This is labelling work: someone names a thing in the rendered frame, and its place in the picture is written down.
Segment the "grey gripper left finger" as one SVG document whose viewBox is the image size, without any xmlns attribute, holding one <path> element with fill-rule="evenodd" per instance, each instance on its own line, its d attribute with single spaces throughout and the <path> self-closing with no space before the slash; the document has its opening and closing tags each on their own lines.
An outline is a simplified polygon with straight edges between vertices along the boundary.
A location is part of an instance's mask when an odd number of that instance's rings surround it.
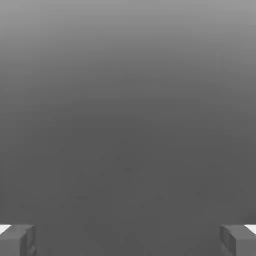
<svg viewBox="0 0 256 256">
<path fill-rule="evenodd" d="M 33 224 L 0 224 L 0 256 L 37 256 Z"/>
</svg>

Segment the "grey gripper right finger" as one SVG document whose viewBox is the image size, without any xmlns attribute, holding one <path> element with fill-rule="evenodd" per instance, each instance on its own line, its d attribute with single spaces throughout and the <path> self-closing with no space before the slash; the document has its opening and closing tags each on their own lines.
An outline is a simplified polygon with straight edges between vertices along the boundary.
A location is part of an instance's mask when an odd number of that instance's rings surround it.
<svg viewBox="0 0 256 256">
<path fill-rule="evenodd" d="M 219 235 L 223 256 L 256 256 L 256 224 L 221 225 Z"/>
</svg>

